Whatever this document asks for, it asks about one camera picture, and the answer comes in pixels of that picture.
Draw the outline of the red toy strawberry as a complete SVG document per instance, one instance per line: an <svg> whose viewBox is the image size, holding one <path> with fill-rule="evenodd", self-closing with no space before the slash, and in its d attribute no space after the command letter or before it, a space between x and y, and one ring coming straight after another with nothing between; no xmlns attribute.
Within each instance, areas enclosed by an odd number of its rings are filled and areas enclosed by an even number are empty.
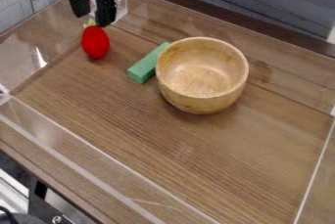
<svg viewBox="0 0 335 224"><path fill-rule="evenodd" d="M103 58L108 52L109 38L104 29L96 25L95 20L88 20L82 25L81 47L92 59Z"/></svg>

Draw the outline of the green rectangular block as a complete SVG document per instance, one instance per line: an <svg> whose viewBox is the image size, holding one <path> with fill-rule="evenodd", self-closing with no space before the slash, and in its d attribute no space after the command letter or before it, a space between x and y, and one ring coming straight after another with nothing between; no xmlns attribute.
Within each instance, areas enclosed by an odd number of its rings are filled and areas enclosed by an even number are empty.
<svg viewBox="0 0 335 224"><path fill-rule="evenodd" d="M163 42L127 68L127 76L136 83L144 83L153 75L157 55L168 45Z"/></svg>

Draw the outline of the wooden bowl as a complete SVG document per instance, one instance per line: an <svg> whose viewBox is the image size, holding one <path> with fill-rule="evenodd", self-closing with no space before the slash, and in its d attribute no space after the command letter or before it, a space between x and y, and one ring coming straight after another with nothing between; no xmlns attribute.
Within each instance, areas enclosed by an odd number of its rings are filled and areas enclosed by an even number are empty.
<svg viewBox="0 0 335 224"><path fill-rule="evenodd" d="M155 63L163 99L178 110L192 114L227 109L243 93L249 73L249 62L241 50L210 37L174 41Z"/></svg>

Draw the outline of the clear acrylic tray wall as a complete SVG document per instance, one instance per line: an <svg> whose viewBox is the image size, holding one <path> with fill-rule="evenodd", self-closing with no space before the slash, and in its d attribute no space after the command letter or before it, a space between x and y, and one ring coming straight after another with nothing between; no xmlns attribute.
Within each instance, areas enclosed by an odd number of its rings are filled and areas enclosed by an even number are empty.
<svg viewBox="0 0 335 224"><path fill-rule="evenodd" d="M164 0L123 0L92 60L56 1L0 35L0 151L101 224L335 223L335 57ZM163 99L127 68L163 42L235 46L250 73L223 111Z"/></svg>

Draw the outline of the black table leg bracket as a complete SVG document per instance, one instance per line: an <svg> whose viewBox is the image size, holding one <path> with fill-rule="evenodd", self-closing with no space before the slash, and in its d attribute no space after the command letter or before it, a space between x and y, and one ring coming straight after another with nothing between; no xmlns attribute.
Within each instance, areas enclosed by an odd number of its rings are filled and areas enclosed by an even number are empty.
<svg viewBox="0 0 335 224"><path fill-rule="evenodd" d="M28 190L28 214L45 224L74 224L66 216L45 201L46 186L33 180Z"/></svg>

